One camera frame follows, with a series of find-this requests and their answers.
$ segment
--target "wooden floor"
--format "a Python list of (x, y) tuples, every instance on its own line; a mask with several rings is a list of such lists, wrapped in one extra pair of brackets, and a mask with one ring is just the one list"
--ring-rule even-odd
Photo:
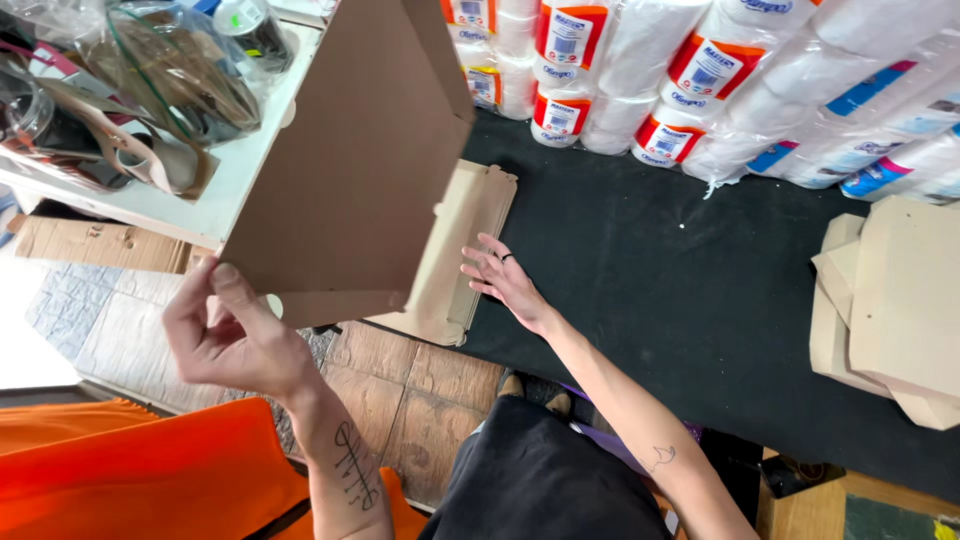
[[(51, 275), (83, 277), (82, 270), (54, 268)], [(94, 380), (179, 412), (251, 395), (179, 380), (160, 315), (182, 279), (122, 271), (101, 303), (95, 322), (89, 325), (92, 328), (82, 329), (85, 335), (64, 338), (78, 343), (77, 351), (67, 351), (75, 356), (65, 355), (67, 359)], [(41, 291), (38, 297), (44, 294), (50, 292)], [(457, 449), (492, 406), (503, 368), (362, 323), (347, 322), (341, 328), (341, 335), (300, 333), (309, 341), (318, 369), (347, 406), (372, 453), (382, 465), (396, 469), (406, 497), (436, 507), (445, 493)], [(299, 449), (289, 418), (276, 404), (274, 412), (284, 450), (296, 454)]]

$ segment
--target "black table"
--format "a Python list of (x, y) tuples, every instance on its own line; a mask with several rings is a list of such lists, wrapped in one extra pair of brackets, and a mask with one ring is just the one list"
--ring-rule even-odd
[[(501, 239), (543, 296), (683, 420), (960, 503), (960, 429), (810, 370), (814, 270), (827, 223), (869, 206), (838, 189), (707, 185), (632, 156), (541, 146), (479, 112), (463, 155), (519, 177)], [(481, 301), (459, 349), (573, 383), (504, 306)]]

